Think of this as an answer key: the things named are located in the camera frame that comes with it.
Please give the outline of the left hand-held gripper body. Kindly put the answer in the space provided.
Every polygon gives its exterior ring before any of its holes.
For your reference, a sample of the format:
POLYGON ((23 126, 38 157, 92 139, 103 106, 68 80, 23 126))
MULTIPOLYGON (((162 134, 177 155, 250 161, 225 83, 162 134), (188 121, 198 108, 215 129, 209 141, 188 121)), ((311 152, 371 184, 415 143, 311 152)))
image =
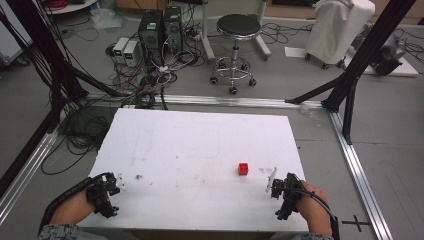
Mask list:
POLYGON ((116 195, 120 189, 116 186, 117 179, 111 172, 106 172, 92 178, 87 187, 87 200, 94 206, 94 213, 100 213, 105 218, 117 215, 119 208, 110 202, 110 196, 116 195))

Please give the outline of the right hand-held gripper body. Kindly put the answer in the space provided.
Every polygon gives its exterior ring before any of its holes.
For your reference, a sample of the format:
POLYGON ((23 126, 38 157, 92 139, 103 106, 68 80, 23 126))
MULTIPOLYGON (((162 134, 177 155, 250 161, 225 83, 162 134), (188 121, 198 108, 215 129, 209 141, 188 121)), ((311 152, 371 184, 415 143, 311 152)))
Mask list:
POLYGON ((281 208, 275 212, 278 220, 287 220, 293 212, 297 212, 296 204, 302 197, 301 189, 300 180, 293 173, 288 173, 284 180, 272 181, 271 197, 276 199, 283 197, 281 208))

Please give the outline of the person's right hand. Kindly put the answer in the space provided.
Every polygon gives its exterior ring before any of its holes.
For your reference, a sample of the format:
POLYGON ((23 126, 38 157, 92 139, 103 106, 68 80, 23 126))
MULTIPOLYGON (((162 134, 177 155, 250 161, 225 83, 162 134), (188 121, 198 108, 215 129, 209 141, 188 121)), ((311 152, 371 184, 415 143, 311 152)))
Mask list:
POLYGON ((296 204, 300 215, 306 220, 310 233, 331 236, 333 231, 329 214, 310 196, 304 195, 296 204))

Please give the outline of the person's left hand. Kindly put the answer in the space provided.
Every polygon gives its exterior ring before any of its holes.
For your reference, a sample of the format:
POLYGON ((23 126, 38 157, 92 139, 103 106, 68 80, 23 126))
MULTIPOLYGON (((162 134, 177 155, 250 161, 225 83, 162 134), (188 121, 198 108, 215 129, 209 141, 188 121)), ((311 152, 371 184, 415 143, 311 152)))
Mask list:
POLYGON ((89 216, 94 209, 94 205, 86 198, 86 192, 78 192, 56 208, 50 224, 76 225, 89 216))

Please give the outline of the white paper sheet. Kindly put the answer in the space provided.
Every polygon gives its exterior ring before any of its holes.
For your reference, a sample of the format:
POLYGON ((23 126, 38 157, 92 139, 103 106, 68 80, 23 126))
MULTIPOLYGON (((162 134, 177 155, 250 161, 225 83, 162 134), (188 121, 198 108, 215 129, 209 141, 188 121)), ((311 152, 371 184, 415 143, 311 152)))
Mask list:
POLYGON ((285 55, 287 57, 304 58, 307 52, 304 48, 285 47, 285 55))

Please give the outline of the white power supply unit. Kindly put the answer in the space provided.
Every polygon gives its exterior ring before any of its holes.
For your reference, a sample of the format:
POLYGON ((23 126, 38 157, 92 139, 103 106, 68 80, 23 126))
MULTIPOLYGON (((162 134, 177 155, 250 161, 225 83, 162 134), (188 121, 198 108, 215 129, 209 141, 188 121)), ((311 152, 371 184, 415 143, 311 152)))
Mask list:
POLYGON ((128 41, 128 37, 121 37, 112 49, 114 60, 118 64, 125 64, 124 50, 128 41))
POLYGON ((124 58, 128 67, 136 67, 139 63, 138 42, 130 40, 124 50, 124 58))

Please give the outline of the black computer tower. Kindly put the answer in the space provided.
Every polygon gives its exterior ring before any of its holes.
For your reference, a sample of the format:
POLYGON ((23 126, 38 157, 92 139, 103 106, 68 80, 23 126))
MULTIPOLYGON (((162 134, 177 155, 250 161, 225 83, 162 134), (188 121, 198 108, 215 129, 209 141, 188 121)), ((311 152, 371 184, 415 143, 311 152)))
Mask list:
POLYGON ((147 66, 161 65, 161 49, 164 42, 163 12, 148 9, 138 27, 143 57, 147 66))
POLYGON ((167 6, 164 11, 165 43, 173 54, 183 49, 181 14, 180 6, 167 6))

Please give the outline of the black round swivel stool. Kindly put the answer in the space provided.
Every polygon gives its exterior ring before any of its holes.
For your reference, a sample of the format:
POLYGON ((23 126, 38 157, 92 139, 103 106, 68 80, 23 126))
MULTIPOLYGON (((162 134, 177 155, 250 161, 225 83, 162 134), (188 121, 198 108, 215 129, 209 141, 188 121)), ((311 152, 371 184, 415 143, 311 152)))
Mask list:
POLYGON ((236 80, 248 78, 248 84, 253 87, 257 84, 251 73, 250 63, 239 56, 239 41, 252 40, 260 33, 260 23, 247 15, 230 14, 223 16, 217 21, 217 31, 226 38, 233 39, 234 45, 230 56, 220 57, 215 61, 209 82, 213 85, 219 83, 219 79, 227 79, 230 82, 229 93, 235 95, 238 92, 234 85, 236 80))

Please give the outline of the white covered wheeled cart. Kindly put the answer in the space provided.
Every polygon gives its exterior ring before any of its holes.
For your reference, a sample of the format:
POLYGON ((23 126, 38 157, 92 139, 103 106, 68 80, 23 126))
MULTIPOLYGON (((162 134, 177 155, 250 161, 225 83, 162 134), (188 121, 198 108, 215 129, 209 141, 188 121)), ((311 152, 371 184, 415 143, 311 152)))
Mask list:
POLYGON ((305 59, 315 57, 323 69, 339 63, 374 12, 375 4, 370 0, 319 0, 305 59))

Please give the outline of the clear plastic bag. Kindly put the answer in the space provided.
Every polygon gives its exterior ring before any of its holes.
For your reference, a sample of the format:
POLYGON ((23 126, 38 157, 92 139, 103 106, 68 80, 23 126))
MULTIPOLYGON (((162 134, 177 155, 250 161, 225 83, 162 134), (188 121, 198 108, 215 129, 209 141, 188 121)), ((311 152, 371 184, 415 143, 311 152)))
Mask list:
POLYGON ((118 11, 115 3, 93 6, 90 10, 90 18, 96 30, 120 29, 127 22, 126 18, 118 11))

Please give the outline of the grey machine on white board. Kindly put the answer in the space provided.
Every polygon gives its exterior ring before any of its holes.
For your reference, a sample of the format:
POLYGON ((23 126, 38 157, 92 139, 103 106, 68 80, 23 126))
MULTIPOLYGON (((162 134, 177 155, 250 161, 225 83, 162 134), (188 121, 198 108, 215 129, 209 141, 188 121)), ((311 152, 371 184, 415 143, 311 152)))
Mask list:
MULTIPOLYGON (((348 66, 359 47, 368 36, 372 26, 365 25, 354 38, 345 54, 345 66, 348 66)), ((378 76, 414 77, 418 72, 406 61, 406 41, 391 34, 383 46, 377 51, 365 70, 365 74, 378 76)))

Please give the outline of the round white table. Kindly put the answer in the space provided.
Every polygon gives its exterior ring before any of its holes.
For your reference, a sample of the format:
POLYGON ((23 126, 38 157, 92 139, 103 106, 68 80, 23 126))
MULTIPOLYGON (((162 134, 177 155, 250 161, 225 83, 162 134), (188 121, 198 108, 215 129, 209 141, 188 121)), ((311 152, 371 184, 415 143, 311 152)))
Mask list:
POLYGON ((50 15, 65 14, 65 13, 70 13, 70 12, 75 12, 75 11, 85 9, 87 7, 92 6, 93 4, 96 4, 97 2, 98 0, 84 0, 83 3, 77 3, 77 4, 68 3, 64 7, 46 6, 44 10, 50 15))

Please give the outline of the long aluminium floor rail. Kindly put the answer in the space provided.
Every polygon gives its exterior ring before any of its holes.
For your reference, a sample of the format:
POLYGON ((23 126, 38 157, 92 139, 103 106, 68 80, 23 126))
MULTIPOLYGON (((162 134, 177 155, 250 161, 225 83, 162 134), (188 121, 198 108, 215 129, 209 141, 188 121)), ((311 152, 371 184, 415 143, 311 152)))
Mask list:
POLYGON ((304 101, 300 104, 288 103, 280 99, 239 98, 239 97, 211 97, 168 95, 156 96, 155 102, 165 100, 166 105, 201 105, 216 107, 264 108, 264 109, 322 109, 319 101, 304 101))

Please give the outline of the white table leg frame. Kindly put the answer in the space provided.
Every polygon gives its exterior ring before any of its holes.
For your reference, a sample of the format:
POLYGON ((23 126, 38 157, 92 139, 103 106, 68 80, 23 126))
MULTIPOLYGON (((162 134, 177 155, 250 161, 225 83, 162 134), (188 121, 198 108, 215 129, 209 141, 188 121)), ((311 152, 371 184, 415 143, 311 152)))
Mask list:
MULTIPOLYGON (((206 56, 207 56, 207 60, 209 63, 211 63, 212 61, 215 60, 215 54, 212 50, 212 46, 209 42, 208 39, 208 1, 209 0, 201 0, 201 4, 202 4, 202 30, 200 32, 200 39, 203 45, 203 48, 205 50, 206 56)), ((265 15, 265 10, 267 7, 267 3, 268 0, 260 0, 259 1, 259 7, 258 7, 258 15, 257 15, 257 20, 259 23, 262 23, 264 15, 265 15)), ((267 61, 268 58, 271 56, 271 51, 269 50, 269 48, 267 47, 267 45, 265 44, 264 40, 262 39, 262 37, 260 35, 256 36, 254 38, 257 46, 259 47, 259 49, 261 50, 263 56, 264 56, 264 60, 267 61)))

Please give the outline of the black metal frame post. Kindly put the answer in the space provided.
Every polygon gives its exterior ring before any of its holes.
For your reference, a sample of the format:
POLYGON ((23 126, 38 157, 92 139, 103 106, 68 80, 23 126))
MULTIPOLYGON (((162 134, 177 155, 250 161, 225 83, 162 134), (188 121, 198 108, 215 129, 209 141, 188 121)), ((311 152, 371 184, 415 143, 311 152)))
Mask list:
POLYGON ((85 99, 88 92, 81 86, 79 80, 94 86, 112 97, 124 97, 123 93, 106 86, 88 73, 77 69, 67 60, 55 41, 52 31, 46 24, 46 18, 33 0, 5 0, 24 30, 31 38, 35 49, 41 54, 37 57, 28 42, 20 35, 5 13, 0 10, 0 21, 27 54, 34 64, 41 80, 50 89, 51 110, 47 117, 48 133, 60 123, 62 109, 68 103, 79 103, 85 99))
POLYGON ((330 95, 321 105, 331 113, 337 113, 340 104, 345 103, 342 124, 342 136, 351 145, 351 124, 355 101, 356 85, 378 50, 388 40, 395 28, 400 24, 417 0, 389 0, 370 33, 365 38, 344 72, 334 80, 317 87, 296 98, 286 100, 286 103, 300 104, 325 91, 331 90, 330 95))

